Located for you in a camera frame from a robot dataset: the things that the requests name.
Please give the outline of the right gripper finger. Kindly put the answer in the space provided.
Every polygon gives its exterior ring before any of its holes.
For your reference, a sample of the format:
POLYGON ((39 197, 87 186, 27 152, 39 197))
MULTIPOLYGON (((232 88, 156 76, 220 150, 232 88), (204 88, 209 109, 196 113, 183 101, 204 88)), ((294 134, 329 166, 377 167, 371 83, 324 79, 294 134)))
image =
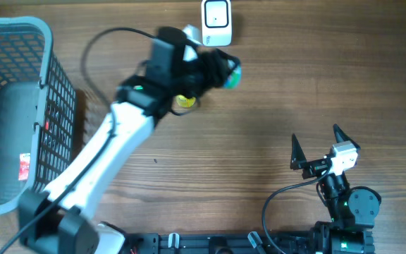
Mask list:
POLYGON ((359 145, 349 137, 338 124, 333 125, 336 143, 332 145, 332 152, 359 152, 359 145))
POLYGON ((307 162, 305 154, 295 134, 291 137, 292 149, 290 158, 290 168, 292 170, 302 169, 307 162))

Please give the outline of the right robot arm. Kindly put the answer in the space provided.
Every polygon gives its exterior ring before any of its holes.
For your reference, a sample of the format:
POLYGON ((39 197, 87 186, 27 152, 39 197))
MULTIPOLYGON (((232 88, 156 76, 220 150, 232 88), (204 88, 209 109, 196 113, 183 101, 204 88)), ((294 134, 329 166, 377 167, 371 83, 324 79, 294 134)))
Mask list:
POLYGON ((316 191, 331 220, 317 222, 308 233, 310 253, 374 253, 371 229, 379 213, 381 196, 366 186, 352 187, 345 172, 357 165, 361 147, 335 124, 336 139, 329 153, 308 161, 292 135, 290 168, 304 180, 316 183, 316 191))

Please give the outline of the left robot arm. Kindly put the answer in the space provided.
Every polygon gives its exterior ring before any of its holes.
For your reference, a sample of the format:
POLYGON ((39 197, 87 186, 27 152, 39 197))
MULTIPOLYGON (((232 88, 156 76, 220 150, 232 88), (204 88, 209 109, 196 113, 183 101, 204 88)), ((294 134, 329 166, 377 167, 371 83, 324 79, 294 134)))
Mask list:
POLYGON ((36 253, 124 253, 128 237, 110 224, 93 224, 104 192, 129 156, 173 111, 178 95, 199 99, 212 88, 240 82, 240 60, 220 49, 201 51, 182 30, 161 27, 150 57, 124 80, 97 132, 74 161, 41 192, 18 202, 13 241, 36 253))

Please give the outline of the yellow lidded jar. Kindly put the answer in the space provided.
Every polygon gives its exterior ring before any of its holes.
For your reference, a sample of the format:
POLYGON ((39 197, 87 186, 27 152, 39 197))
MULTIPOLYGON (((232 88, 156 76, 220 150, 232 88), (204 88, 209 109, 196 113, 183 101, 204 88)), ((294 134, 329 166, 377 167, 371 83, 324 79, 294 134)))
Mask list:
POLYGON ((179 107, 190 109, 196 105, 197 99, 195 97, 187 98, 184 95, 178 95, 176 96, 176 103, 179 107))

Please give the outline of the red tissue packet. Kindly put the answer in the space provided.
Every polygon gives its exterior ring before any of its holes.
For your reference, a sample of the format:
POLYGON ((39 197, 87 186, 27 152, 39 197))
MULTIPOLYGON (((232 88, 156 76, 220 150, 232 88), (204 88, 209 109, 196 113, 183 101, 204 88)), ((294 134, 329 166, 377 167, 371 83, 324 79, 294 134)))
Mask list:
POLYGON ((19 181, 28 180, 29 171, 30 171, 30 153, 22 153, 20 154, 18 180, 19 181))

